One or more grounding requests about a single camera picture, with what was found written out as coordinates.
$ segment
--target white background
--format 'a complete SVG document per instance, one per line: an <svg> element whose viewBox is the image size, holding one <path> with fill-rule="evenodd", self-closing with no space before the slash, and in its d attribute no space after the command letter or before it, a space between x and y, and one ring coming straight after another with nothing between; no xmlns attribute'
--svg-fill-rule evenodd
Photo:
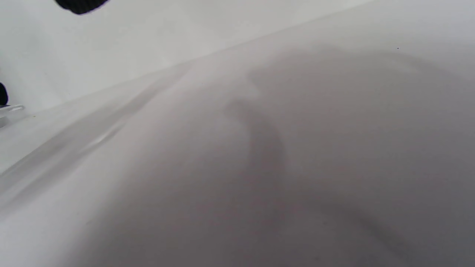
<svg viewBox="0 0 475 267"><path fill-rule="evenodd" d="M0 80L35 113L369 0L111 0L77 16L0 2Z"/></svg>
<svg viewBox="0 0 475 267"><path fill-rule="evenodd" d="M375 1L4 128L46 143L0 265L475 266L474 7Z"/></svg>

